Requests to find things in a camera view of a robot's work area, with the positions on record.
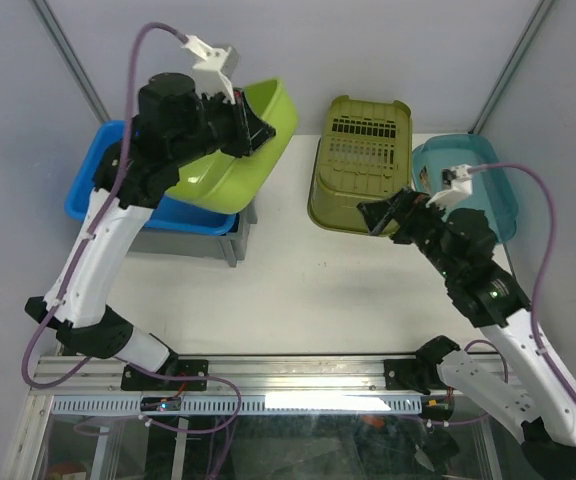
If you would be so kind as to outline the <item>olive slotted basket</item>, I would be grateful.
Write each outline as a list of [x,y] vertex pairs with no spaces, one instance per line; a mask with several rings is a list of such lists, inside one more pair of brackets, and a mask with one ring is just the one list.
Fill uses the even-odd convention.
[[327,111],[312,172],[307,212],[317,226],[366,235],[357,209],[412,184],[410,108],[390,103],[334,99]]

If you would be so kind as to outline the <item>lime green basin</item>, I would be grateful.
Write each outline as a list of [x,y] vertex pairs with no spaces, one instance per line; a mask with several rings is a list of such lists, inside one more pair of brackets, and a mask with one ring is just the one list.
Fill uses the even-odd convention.
[[287,148],[298,125],[298,112],[284,82],[270,78],[243,88],[253,112],[276,135],[250,157],[216,151],[180,169],[179,182],[166,195],[209,211],[233,214],[254,199]]

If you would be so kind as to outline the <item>teal translucent container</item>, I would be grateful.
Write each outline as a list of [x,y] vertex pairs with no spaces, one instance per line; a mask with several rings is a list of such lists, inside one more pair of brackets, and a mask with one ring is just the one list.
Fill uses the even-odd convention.
[[[496,164],[497,155],[490,142],[474,134],[434,136],[412,151],[412,173],[417,190],[434,195],[442,189],[442,171],[459,165],[476,167]],[[481,210],[498,243],[505,243],[516,233],[518,205],[502,169],[480,172],[473,177],[472,195],[446,209]]]

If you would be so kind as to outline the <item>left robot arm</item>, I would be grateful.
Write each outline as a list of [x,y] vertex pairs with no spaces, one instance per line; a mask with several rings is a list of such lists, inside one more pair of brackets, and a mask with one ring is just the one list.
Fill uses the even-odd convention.
[[120,266],[182,167],[217,151],[250,157],[276,131],[243,89],[203,93],[183,74],[152,77],[136,100],[94,174],[87,217],[64,269],[25,310],[64,346],[86,358],[132,363],[162,389],[177,377],[172,351],[107,304]]

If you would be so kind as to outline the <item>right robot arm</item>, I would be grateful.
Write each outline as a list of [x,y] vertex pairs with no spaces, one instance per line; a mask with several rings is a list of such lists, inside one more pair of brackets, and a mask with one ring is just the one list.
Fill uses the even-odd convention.
[[427,393],[440,384],[473,400],[517,440],[524,458],[544,479],[576,479],[576,381],[548,352],[533,308],[515,278],[493,259],[496,235],[481,210],[445,213],[428,195],[403,188],[392,197],[357,206],[377,236],[394,222],[391,240],[414,245],[444,280],[452,305],[479,329],[511,367],[522,388],[481,368],[445,336],[415,353],[405,379]]

